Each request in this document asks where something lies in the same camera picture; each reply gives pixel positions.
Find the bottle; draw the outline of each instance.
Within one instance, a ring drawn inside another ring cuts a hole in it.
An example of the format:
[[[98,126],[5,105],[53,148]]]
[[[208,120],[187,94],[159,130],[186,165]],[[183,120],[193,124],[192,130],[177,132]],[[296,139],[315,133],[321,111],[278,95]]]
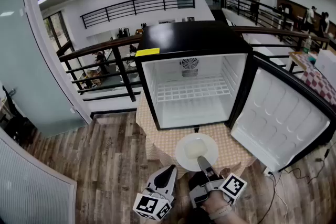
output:
[[[309,36],[308,39],[306,40],[305,46],[303,47],[303,52],[309,53],[310,46],[311,46],[311,36]]]

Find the wooden handrail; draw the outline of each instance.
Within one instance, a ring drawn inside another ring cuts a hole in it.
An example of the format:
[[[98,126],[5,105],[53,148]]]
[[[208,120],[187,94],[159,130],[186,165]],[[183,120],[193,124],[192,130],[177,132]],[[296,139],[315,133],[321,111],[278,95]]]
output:
[[[289,30],[282,30],[277,28],[268,28],[268,27],[259,27],[259,26],[231,26],[231,28],[241,34],[268,34],[268,35],[282,35],[282,36],[290,36],[290,37],[301,37],[301,38],[308,38],[310,35],[301,33],[301,32],[295,32],[295,31],[289,31]],[[329,43],[329,38],[324,37],[317,37],[317,36],[311,36],[312,40],[315,41],[321,41]]]
[[[130,37],[118,38],[113,41],[106,41],[106,42],[92,45],[92,46],[89,46],[89,47],[86,47],[80,50],[76,50],[67,55],[63,55],[59,57],[59,60],[61,62],[64,62],[64,61],[75,59],[75,58],[78,58],[84,55],[92,54],[97,51],[111,49],[112,47],[120,47],[124,45],[131,45],[131,44],[139,43],[141,38],[142,38],[142,35],[135,35],[135,36],[130,36]]]
[[[275,28],[267,28],[267,27],[258,27],[258,26],[231,26],[231,28],[238,34],[268,34],[268,35],[282,35],[282,36],[290,36],[290,37],[298,37],[298,38],[308,38],[308,34],[289,31],[289,30],[282,30],[282,29],[275,29]],[[61,62],[68,61],[71,59],[75,59],[84,55],[92,54],[97,51],[111,49],[112,47],[120,47],[130,44],[139,43],[142,38],[142,35],[135,35],[130,37],[119,38],[113,41],[106,41],[103,43],[99,43],[96,45],[92,45],[80,50],[76,50],[70,54],[63,55],[59,57]],[[326,42],[329,44],[329,38],[322,38],[311,36],[312,40]]]
[[[63,47],[61,47],[61,48],[56,52],[57,56],[58,56],[58,57],[61,57],[62,55],[64,55],[65,52],[66,52],[69,48],[71,48],[71,46],[72,46],[72,42],[71,42],[71,40],[69,40],[68,42],[66,42],[66,43],[64,44]]]

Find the fridge door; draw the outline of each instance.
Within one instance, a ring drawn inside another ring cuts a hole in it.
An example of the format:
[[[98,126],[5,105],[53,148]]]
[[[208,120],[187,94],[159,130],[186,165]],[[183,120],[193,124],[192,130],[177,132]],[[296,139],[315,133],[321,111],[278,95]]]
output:
[[[331,138],[336,116],[324,99],[261,54],[247,68],[253,82],[231,134],[262,163],[281,170]]]

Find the box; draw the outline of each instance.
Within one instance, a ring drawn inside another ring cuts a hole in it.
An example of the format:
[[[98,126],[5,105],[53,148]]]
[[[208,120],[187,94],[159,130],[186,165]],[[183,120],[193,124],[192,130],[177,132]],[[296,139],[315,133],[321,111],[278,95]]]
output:
[[[161,221],[172,209],[170,202],[149,195],[138,193],[134,202],[133,211],[140,217]]]
[[[326,77],[336,89],[336,55],[329,50],[320,50],[315,67]]]

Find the table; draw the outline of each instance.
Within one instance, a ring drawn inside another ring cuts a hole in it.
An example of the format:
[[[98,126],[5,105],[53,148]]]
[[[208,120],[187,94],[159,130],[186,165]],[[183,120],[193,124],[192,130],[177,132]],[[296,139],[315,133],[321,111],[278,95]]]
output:
[[[178,178],[188,172],[176,161],[175,148],[181,138],[195,132],[193,128],[158,131],[144,93],[140,96],[136,123],[146,134],[147,159],[159,159],[164,166],[175,164]],[[223,123],[201,126],[199,132],[212,137],[218,145],[219,157],[213,165],[218,172],[230,168],[240,176],[256,159],[230,135],[230,129]]]
[[[323,97],[331,105],[336,105],[336,91],[322,73],[315,68],[315,66],[308,61],[308,54],[302,51],[295,51],[289,53],[289,59],[286,65],[286,70],[289,71],[291,64],[295,62],[300,66],[304,73],[301,80],[310,88],[315,90],[321,97]]]

